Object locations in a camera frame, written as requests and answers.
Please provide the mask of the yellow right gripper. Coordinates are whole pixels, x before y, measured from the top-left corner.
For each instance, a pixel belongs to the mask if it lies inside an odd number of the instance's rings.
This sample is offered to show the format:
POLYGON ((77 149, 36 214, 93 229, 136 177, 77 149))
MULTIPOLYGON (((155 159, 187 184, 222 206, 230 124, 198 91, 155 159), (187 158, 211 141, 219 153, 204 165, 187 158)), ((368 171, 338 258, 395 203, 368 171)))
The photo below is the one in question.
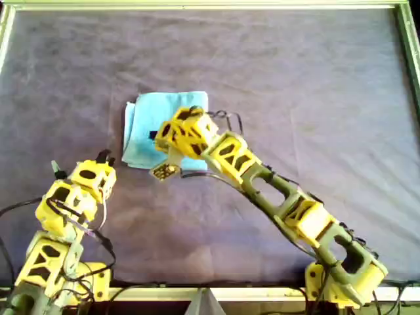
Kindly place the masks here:
POLYGON ((161 152, 169 153, 169 149, 174 148, 186 157, 196 158, 192 145, 196 144, 197 136, 191 130, 195 122, 193 118, 164 121, 158 131, 149 132, 149 138, 161 152))

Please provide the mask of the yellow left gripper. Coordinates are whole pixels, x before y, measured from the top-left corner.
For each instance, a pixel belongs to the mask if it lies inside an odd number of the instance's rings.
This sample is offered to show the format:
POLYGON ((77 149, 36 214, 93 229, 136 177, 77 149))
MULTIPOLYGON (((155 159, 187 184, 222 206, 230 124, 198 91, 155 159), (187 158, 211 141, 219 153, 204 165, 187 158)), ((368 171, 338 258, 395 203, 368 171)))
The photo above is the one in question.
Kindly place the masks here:
POLYGON ((101 150, 96 161, 78 162, 70 175, 70 180, 88 191, 97 202, 104 202, 112 193, 116 183, 116 171, 113 168, 115 158, 110 157, 109 149, 101 150))

